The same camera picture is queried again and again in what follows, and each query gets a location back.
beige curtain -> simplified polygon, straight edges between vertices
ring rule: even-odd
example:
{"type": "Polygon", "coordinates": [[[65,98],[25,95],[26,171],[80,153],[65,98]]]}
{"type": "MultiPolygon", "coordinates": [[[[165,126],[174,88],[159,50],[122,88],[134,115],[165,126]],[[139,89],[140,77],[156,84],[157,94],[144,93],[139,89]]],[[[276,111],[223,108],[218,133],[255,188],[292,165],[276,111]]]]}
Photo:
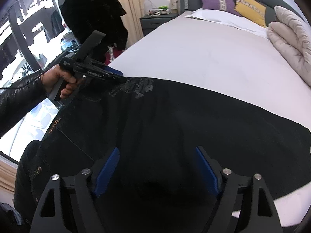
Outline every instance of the beige curtain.
{"type": "Polygon", "coordinates": [[[128,30],[127,47],[135,44],[143,37],[142,27],[139,19],[143,16],[144,0],[119,0],[123,8],[127,12],[122,16],[124,26],[128,30]]]}
{"type": "Polygon", "coordinates": [[[17,168],[0,157],[0,189],[10,194],[14,193],[14,183],[17,168]]]}

wire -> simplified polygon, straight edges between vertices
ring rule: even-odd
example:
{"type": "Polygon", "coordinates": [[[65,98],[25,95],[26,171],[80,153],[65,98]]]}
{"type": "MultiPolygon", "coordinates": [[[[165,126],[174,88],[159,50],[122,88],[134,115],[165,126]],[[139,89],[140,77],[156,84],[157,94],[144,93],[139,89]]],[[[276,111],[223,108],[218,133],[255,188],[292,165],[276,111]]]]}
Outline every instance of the wire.
{"type": "Polygon", "coordinates": [[[26,86],[28,86],[30,83],[34,82],[36,79],[38,79],[41,75],[45,74],[47,71],[39,74],[37,77],[35,77],[34,79],[32,79],[30,82],[28,82],[27,84],[25,84],[24,86],[20,86],[20,87],[7,87],[7,88],[0,88],[0,89],[22,89],[26,86]]]}
{"type": "Polygon", "coordinates": [[[152,9],[159,9],[159,8],[158,8],[157,6],[155,6],[155,4],[154,4],[153,2],[151,2],[150,0],[145,0],[145,1],[144,1],[144,4],[145,4],[146,1],[148,1],[148,2],[151,3],[152,9]]]}

printed graphic on shirt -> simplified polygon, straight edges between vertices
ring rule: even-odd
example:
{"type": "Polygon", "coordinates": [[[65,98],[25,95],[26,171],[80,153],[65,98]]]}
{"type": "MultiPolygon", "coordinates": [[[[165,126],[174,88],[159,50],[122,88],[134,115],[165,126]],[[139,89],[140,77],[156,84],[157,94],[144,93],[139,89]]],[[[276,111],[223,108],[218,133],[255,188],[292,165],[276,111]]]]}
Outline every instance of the printed graphic on shirt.
{"type": "Polygon", "coordinates": [[[60,122],[62,118],[61,117],[58,117],[54,122],[53,124],[50,126],[50,129],[49,129],[49,134],[52,134],[54,128],[56,127],[56,125],[60,122]]]}
{"type": "Polygon", "coordinates": [[[115,97],[120,92],[127,94],[135,92],[136,99],[144,96],[145,93],[153,90],[153,80],[150,78],[133,78],[128,79],[126,83],[117,86],[109,92],[109,95],[115,97]]]}

beige comforter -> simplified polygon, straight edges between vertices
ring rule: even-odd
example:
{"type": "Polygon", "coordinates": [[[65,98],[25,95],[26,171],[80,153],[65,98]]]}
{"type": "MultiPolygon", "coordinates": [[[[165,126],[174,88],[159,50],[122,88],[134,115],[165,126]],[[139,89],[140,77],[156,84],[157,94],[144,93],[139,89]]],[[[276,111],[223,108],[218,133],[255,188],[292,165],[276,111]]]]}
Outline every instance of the beige comforter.
{"type": "Polygon", "coordinates": [[[311,86],[310,29],[296,14],[275,6],[280,22],[271,22],[268,37],[296,73],[311,86]]]}

black leather jacket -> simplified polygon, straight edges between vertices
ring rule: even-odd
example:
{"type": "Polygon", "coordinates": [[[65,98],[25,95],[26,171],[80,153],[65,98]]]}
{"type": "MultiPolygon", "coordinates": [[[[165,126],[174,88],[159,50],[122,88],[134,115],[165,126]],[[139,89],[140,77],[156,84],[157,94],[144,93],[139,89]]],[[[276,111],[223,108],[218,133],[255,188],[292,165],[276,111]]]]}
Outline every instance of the black leather jacket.
{"type": "Polygon", "coordinates": [[[46,98],[40,71],[14,82],[0,94],[0,137],[7,133],[29,111],[46,98]]]}

